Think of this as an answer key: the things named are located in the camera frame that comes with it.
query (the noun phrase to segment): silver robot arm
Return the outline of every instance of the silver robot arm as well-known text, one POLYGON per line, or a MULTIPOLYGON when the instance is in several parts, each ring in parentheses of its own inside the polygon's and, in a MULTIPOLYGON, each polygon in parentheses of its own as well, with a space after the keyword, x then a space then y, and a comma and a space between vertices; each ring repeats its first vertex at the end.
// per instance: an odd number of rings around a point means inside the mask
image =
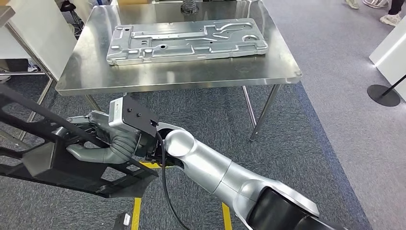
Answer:
POLYGON ((181 162, 175 165, 230 207, 250 230, 345 229, 321 221, 316 204, 285 184, 232 162, 181 127, 158 123, 154 114, 128 96, 111 101, 109 115, 93 111, 70 119, 72 123, 91 123, 110 137, 107 149, 67 147, 80 161, 122 163, 131 161, 133 154, 148 156, 155 152, 158 132, 169 158, 181 162))
POLYGON ((164 141, 167 153, 182 161, 185 174, 230 207, 250 230, 300 229, 302 219, 319 216, 316 204, 297 191, 232 162, 186 130, 171 131, 164 141))

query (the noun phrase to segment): black cable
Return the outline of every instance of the black cable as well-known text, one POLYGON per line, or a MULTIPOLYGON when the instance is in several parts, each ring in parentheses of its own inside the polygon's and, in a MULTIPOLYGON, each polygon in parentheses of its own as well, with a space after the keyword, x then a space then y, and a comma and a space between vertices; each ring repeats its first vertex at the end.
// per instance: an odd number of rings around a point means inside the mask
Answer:
POLYGON ((183 229, 189 230, 189 228, 186 227, 184 225, 184 223, 179 219, 178 214, 176 214, 175 209, 173 208, 172 203, 170 201, 169 194, 168 194, 168 188, 166 187, 166 175, 165 175, 166 152, 165 152, 164 141, 158 132, 157 132, 157 137, 158 137, 159 144, 161 145, 161 151, 162 151, 162 187, 164 189, 164 196, 165 196, 166 202, 167 202, 170 210, 172 211, 172 214, 175 216, 175 219, 178 221, 179 225, 183 229))

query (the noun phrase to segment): white sneaker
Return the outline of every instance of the white sneaker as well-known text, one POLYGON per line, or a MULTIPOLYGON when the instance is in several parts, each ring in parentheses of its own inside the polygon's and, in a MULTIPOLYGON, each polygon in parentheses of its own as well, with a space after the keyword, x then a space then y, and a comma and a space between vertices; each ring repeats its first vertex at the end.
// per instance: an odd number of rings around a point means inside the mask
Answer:
POLYGON ((359 9, 360 6, 358 5, 357 0, 345 0, 345 2, 353 9, 359 9))
POLYGON ((396 15, 385 15, 384 17, 379 19, 382 23, 391 25, 391 26, 397 26, 399 24, 399 22, 402 20, 402 18, 400 17, 400 13, 396 14, 396 15))

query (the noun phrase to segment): floor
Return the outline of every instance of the floor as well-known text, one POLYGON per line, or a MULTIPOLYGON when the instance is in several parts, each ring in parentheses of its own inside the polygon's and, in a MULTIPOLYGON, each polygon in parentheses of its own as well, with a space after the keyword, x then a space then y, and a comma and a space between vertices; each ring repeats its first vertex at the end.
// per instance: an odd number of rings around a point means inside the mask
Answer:
POLYGON ((368 60, 392 29, 378 21, 386 11, 361 1, 359 10, 339 0, 265 2, 373 229, 406 229, 406 104, 380 106, 366 93, 388 85, 368 60))
MULTIPOLYGON (((387 84, 368 60, 391 30, 377 21, 385 12, 362 4, 355 11, 338 0, 265 4, 304 78, 281 89, 258 141, 247 141, 251 124, 240 88, 133 97, 159 114, 161 121, 186 128, 235 162, 303 193, 318 204, 325 219, 349 229, 405 229, 406 144, 401 141, 405 104, 386 108, 366 95, 370 84, 387 84)), ((8 85, 36 99, 45 83, 46 79, 27 77, 12 78, 8 85)), ((259 114, 270 87, 248 91, 259 114)), ((119 96, 95 98, 106 109, 119 96)), ((54 91, 45 106, 62 117, 89 111, 81 97, 61 97, 54 91)), ((18 106, 8 109, 21 118, 29 114, 18 106)), ((28 143, 35 141, 27 137, 28 143)), ((3 140, 0 144, 10 146, 3 140)), ((223 229, 221 203, 182 172, 170 169, 168 174, 170 196, 186 225, 223 229)), ((133 207, 130 198, 103 199, 11 178, 0 178, 0 184, 0 229, 109 230, 116 214, 131 213, 133 207)), ((141 210, 140 229, 179 229, 158 180, 148 187, 141 210)), ((234 216, 232 224, 233 229, 245 229, 234 216)))

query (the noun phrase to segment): stanchion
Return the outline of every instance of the stanchion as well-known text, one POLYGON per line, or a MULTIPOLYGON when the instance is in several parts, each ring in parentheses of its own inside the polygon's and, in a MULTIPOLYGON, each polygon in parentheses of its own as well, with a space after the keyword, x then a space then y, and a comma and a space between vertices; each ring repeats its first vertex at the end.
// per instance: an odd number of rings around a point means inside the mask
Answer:
POLYGON ((378 104, 388 107, 397 106, 398 104, 400 104, 400 97, 395 91, 393 91, 393 89, 405 78, 406 75, 404 75, 390 88, 384 85, 371 85, 370 87, 368 87, 367 93, 369 97, 378 104))

